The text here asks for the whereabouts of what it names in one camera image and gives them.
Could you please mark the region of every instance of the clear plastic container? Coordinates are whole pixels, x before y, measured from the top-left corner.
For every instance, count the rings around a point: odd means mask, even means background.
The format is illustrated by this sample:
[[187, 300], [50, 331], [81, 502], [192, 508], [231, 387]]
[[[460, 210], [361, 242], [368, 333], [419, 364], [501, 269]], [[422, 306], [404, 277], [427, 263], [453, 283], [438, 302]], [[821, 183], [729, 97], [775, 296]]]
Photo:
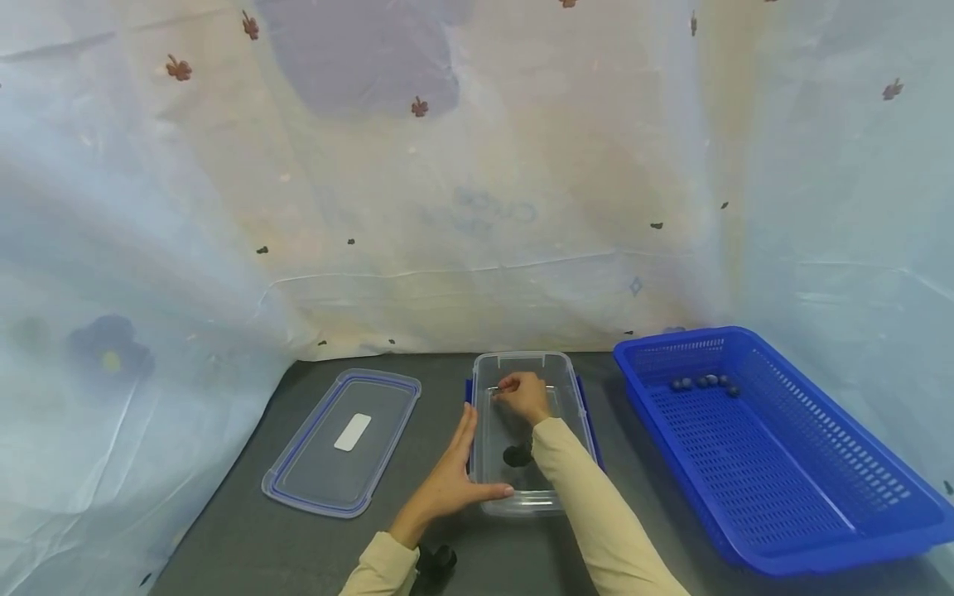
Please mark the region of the clear plastic container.
[[262, 492], [312, 513], [361, 515], [420, 396], [411, 377], [344, 371], [262, 478]]
[[476, 483], [508, 483], [516, 491], [509, 499], [484, 503], [488, 515], [528, 517], [552, 515], [563, 505], [535, 462], [526, 467], [510, 467], [504, 450], [530, 438], [531, 428], [492, 398], [500, 379], [515, 372], [536, 373], [547, 384], [547, 397], [554, 417], [562, 418], [590, 452], [595, 447], [586, 407], [576, 384], [576, 373], [566, 354], [560, 352], [498, 352], [474, 361], [472, 403], [480, 415], [470, 458], [470, 478]]

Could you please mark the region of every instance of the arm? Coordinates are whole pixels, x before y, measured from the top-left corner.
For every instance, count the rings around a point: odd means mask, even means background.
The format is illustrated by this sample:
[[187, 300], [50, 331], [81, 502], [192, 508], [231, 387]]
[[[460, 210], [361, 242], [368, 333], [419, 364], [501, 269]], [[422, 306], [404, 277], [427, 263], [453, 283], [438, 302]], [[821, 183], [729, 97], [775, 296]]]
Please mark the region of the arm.
[[375, 535], [340, 596], [408, 593], [420, 556], [417, 545], [431, 522], [469, 504], [505, 499], [513, 494], [513, 487], [507, 484], [475, 484], [467, 477], [467, 458], [476, 428], [477, 411], [465, 404], [464, 415], [444, 456], [398, 513], [391, 529]]
[[500, 383], [498, 399], [533, 425], [533, 458], [567, 512], [602, 596], [688, 596], [642, 524], [566, 423], [550, 417], [546, 386], [532, 373]]
[[417, 549], [398, 543], [391, 534], [378, 532], [348, 577], [341, 596], [406, 594], [414, 580], [419, 554]]

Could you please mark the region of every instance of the hand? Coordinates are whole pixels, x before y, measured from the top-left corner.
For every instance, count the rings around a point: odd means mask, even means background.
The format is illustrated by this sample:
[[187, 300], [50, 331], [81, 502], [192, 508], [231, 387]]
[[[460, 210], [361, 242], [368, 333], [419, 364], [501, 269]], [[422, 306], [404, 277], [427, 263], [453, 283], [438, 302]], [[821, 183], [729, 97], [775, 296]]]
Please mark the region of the hand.
[[477, 410], [465, 403], [464, 415], [444, 456], [388, 530], [394, 540], [407, 548], [414, 548], [435, 518], [456, 513], [469, 504], [513, 495], [513, 487], [509, 484], [475, 484], [467, 477], [467, 459], [476, 428]]
[[547, 384], [533, 373], [513, 373], [497, 385], [500, 393], [494, 401], [502, 401], [522, 416], [530, 426], [550, 418], [550, 403], [547, 401]]

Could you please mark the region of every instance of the table surface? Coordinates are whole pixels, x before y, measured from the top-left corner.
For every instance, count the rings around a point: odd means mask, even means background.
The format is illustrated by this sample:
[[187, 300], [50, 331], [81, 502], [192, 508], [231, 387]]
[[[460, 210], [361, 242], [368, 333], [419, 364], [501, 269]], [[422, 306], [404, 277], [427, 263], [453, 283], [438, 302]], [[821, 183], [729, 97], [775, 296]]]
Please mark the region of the table surface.
[[[924, 559], [826, 577], [772, 580], [729, 567], [710, 546], [675, 479], [626, 401], [610, 354], [570, 354], [582, 378], [607, 475], [660, 556], [694, 596], [954, 596]], [[289, 369], [251, 440], [156, 582], [154, 596], [334, 595], [364, 547], [385, 530], [446, 448], [476, 355], [387, 355], [299, 362]], [[354, 520], [292, 509], [266, 498], [261, 478], [340, 372], [408, 375], [424, 391], [371, 505]], [[444, 594], [596, 594], [565, 517], [488, 518], [471, 509], [431, 527], [427, 545], [458, 555]]]

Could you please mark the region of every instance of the blue container base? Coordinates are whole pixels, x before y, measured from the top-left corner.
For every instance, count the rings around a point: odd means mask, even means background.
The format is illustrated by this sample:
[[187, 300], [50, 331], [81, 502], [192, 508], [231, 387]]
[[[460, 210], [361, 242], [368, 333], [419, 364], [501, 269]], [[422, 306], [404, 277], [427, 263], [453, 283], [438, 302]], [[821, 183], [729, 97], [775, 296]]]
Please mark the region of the blue container base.
[[[624, 341], [630, 403], [713, 543], [770, 576], [829, 573], [954, 541], [954, 507], [758, 335]], [[739, 388], [673, 380], [728, 375]]]

